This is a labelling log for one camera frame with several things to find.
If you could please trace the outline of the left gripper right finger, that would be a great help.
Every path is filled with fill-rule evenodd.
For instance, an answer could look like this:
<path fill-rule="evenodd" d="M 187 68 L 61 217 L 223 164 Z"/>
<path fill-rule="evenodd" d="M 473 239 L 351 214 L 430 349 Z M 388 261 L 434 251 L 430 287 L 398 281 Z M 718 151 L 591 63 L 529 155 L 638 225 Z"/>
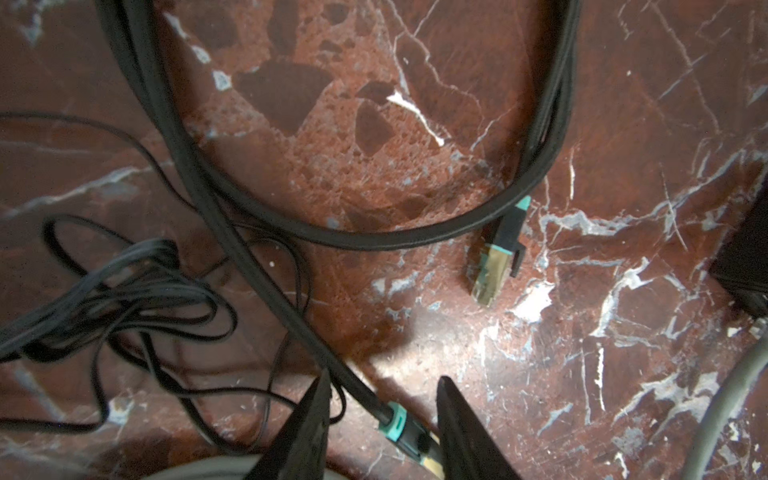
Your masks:
<path fill-rule="evenodd" d="M 446 479 L 521 479 L 448 376 L 438 381 L 436 403 Z"/>

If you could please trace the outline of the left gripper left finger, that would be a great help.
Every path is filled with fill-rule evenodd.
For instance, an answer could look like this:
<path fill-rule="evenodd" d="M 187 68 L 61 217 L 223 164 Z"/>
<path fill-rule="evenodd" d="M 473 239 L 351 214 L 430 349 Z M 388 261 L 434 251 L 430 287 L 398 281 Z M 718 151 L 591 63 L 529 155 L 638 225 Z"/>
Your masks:
<path fill-rule="evenodd" d="M 330 397 L 330 374 L 323 370 L 245 479 L 323 479 Z"/>

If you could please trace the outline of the small black network switch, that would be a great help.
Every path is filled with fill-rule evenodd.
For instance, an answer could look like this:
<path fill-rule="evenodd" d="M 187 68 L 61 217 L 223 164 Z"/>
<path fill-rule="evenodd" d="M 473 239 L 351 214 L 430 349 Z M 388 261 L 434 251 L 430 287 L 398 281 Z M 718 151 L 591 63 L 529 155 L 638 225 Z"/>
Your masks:
<path fill-rule="evenodd" d="M 767 316 L 767 187 L 709 270 L 750 316 Z"/>

